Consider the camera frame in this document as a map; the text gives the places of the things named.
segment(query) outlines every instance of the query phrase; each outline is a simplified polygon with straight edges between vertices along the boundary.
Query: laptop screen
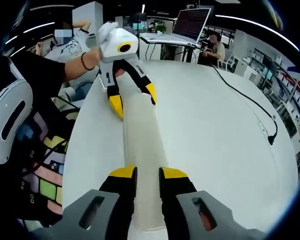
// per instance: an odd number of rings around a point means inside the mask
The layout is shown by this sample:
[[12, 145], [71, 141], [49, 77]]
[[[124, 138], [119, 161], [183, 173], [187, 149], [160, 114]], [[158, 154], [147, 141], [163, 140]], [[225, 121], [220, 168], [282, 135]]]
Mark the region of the laptop screen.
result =
[[198, 42], [206, 25], [211, 8], [181, 10], [172, 31]]

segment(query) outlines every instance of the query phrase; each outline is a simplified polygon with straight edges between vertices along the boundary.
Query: bracelet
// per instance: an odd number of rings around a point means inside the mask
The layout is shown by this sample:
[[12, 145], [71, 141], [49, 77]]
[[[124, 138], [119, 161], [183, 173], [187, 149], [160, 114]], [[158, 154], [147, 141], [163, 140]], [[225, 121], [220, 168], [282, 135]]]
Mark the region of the bracelet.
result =
[[85, 70], [91, 71], [91, 70], [93, 70], [95, 67], [93, 67], [93, 68], [87, 68], [87, 66], [85, 65], [85, 62], [84, 62], [84, 55], [85, 55], [85, 54], [86, 54], [86, 52], [82, 53], [82, 55], [81, 55], [81, 63], [82, 63], [82, 65], [83, 65], [83, 67], [84, 67]]

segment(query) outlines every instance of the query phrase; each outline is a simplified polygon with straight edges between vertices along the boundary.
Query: chair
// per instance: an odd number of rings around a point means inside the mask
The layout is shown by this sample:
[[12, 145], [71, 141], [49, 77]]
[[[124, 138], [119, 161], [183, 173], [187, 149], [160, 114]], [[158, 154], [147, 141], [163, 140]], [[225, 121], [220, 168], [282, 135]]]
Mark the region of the chair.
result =
[[217, 61], [217, 67], [219, 69], [225, 69], [228, 71], [228, 68], [233, 69], [235, 65], [235, 54], [230, 51], [229, 49], [225, 49], [225, 57], [224, 60], [218, 59]]

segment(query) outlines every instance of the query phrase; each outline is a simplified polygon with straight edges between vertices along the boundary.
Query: white t-shirt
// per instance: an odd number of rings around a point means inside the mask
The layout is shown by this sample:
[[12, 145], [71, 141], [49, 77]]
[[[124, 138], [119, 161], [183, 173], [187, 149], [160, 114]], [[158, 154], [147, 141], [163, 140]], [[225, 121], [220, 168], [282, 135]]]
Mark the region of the white t-shirt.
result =
[[226, 57], [226, 49], [225, 49], [225, 45], [222, 42], [219, 42], [218, 44], [215, 44], [213, 46], [213, 50], [214, 53], [217, 53], [220, 55], [220, 60], [223, 61], [225, 60]]
[[[90, 51], [86, 42], [89, 36], [89, 32], [80, 28], [79, 31], [73, 36], [73, 38], [65, 45], [55, 46], [46, 56], [46, 59], [51, 59], [59, 63], [66, 63], [70, 60], [80, 57], [83, 53]], [[84, 82], [93, 82], [99, 71], [98, 67], [95, 67], [91, 71], [87, 71], [81, 77], [70, 81], [70, 86], [76, 89]]]

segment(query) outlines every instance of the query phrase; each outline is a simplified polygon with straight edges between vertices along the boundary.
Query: white round table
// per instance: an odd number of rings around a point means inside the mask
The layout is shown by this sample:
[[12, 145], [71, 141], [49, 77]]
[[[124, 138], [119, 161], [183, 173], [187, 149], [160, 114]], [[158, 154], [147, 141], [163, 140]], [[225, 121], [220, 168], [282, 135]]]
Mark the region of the white round table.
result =
[[[232, 209], [243, 227], [268, 231], [298, 184], [292, 142], [271, 103], [249, 80], [219, 70], [230, 85], [275, 116], [278, 133], [272, 146], [266, 132], [274, 134], [273, 121], [229, 88], [213, 68], [176, 61], [143, 64], [156, 89], [155, 114], [169, 167], [182, 170], [198, 191], [207, 191]], [[127, 73], [118, 84], [123, 102], [140, 91]], [[90, 189], [98, 190], [110, 172], [124, 167], [123, 142], [123, 122], [96, 80], [68, 145], [63, 208]], [[166, 231], [142, 234], [130, 226], [129, 239], [141, 235], [167, 239]]]

